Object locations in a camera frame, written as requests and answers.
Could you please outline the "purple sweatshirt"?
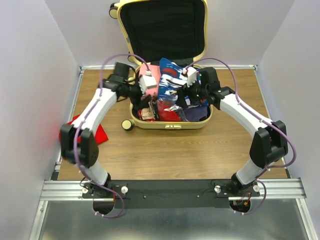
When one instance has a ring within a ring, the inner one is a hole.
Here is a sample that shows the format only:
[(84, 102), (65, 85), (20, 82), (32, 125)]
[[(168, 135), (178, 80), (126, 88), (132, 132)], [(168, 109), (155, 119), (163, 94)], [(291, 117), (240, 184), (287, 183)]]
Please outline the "purple sweatshirt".
[(188, 122), (201, 122), (208, 118), (207, 106), (191, 107), (185, 109), (183, 112)]

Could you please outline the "blue red white patterned cloth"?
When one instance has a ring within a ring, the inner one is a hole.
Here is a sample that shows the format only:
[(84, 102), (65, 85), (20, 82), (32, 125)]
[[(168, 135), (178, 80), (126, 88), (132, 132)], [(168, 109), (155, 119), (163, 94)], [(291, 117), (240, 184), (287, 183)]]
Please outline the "blue red white patterned cloth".
[(161, 76), (157, 98), (175, 105), (178, 100), (177, 90), (187, 83), (187, 78), (182, 75), (183, 67), (162, 57), (159, 61), (159, 70)]

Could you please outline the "beige packaged item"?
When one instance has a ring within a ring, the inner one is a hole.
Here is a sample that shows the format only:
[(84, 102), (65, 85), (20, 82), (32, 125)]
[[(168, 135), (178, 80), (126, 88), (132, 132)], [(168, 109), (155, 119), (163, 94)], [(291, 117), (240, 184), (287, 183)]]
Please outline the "beige packaged item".
[(148, 103), (148, 107), (137, 111), (140, 120), (147, 122), (154, 122), (157, 120), (157, 105), (154, 100)]

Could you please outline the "red plastic packaged item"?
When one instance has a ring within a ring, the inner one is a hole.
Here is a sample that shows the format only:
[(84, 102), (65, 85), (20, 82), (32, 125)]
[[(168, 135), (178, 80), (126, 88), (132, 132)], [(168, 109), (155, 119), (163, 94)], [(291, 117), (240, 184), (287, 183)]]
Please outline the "red plastic packaged item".
[(164, 98), (152, 99), (149, 102), (157, 122), (188, 122), (182, 107), (175, 104), (174, 101)]

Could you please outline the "pink cosmetic case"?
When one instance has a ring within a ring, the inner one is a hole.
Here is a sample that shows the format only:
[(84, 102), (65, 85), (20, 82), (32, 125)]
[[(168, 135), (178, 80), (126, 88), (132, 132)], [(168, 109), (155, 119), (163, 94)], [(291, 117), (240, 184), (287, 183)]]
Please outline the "pink cosmetic case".
[(153, 77), (155, 77), (156, 82), (157, 82), (157, 87), (154, 89), (155, 92), (153, 95), (151, 96), (157, 96), (158, 95), (158, 89), (159, 89), (159, 82), (160, 82), (160, 77), (161, 77), (161, 73), (160, 73), (160, 67), (158, 65), (148, 65), (148, 68), (146, 67), (145, 64), (142, 64), (139, 68), (139, 75), (138, 77), (140, 77), (140, 75), (145, 74), (146, 71), (151, 71), (151, 74)]

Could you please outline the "red garment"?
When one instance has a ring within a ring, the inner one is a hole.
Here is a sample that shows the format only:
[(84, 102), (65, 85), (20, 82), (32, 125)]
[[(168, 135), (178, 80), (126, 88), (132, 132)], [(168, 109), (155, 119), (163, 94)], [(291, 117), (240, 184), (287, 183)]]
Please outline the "red garment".
[[(69, 121), (69, 122), (66, 123), (66, 124), (67, 124), (67, 125), (71, 125), (79, 116), (80, 116), (80, 114), (73, 116), (73, 117), (72, 117), (72, 120)], [(109, 138), (108, 138), (108, 136), (107, 136), (107, 134), (106, 134), (106, 132), (105, 132), (105, 130), (103, 129), (103, 127), (102, 127), (101, 124), (98, 126), (98, 128), (97, 128), (97, 130), (96, 130), (96, 133), (95, 133), (95, 135), (94, 135), (94, 139), (95, 139), (95, 141), (96, 141), (96, 143), (97, 143), (98, 145), (100, 145), (100, 144), (102, 144), (102, 143), (104, 143), (104, 142), (106, 142), (106, 141), (109, 140)]]

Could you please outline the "cream yellow suitcase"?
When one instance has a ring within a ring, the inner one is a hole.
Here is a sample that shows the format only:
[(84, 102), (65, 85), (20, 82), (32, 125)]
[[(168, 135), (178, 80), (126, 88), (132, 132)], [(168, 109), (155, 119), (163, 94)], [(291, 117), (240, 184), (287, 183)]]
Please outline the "cream yellow suitcase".
[[(118, 20), (126, 39), (129, 53), (137, 64), (130, 67), (128, 81), (139, 83), (139, 69), (143, 64), (159, 66), (166, 58), (183, 68), (205, 68), (197, 65), (206, 51), (207, 7), (204, 0), (122, 0), (111, 4), (109, 15)], [(213, 107), (206, 100), (188, 108), (208, 107), (207, 119), (198, 122), (163, 122), (140, 120), (130, 102), (131, 119), (122, 128), (193, 130), (204, 127), (212, 117)]]

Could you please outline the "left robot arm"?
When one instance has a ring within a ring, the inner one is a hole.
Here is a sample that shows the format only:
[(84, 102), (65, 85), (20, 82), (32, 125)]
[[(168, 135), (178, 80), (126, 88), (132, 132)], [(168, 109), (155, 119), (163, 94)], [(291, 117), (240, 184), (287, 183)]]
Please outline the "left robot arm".
[(117, 62), (108, 78), (100, 78), (93, 98), (79, 117), (60, 128), (62, 158), (78, 167), (83, 176), (94, 185), (93, 191), (101, 198), (114, 193), (114, 190), (109, 184), (110, 174), (98, 161), (99, 147), (95, 139), (97, 129), (120, 97), (140, 100), (146, 90), (156, 83), (150, 66), (145, 64), (145, 67), (146, 72), (141, 75), (139, 83), (130, 84), (130, 66)]

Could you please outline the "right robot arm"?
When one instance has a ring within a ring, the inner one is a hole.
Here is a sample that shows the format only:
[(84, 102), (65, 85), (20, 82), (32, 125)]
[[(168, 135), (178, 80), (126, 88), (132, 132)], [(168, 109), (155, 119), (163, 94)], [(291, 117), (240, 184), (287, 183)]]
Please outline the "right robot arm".
[(225, 193), (243, 195), (268, 167), (274, 166), (288, 153), (286, 125), (280, 120), (264, 117), (243, 102), (233, 89), (222, 87), (213, 67), (185, 67), (181, 75), (186, 78), (186, 83), (177, 90), (178, 106), (185, 109), (186, 99), (192, 104), (205, 100), (231, 116), (252, 136), (249, 160), (222, 186)]

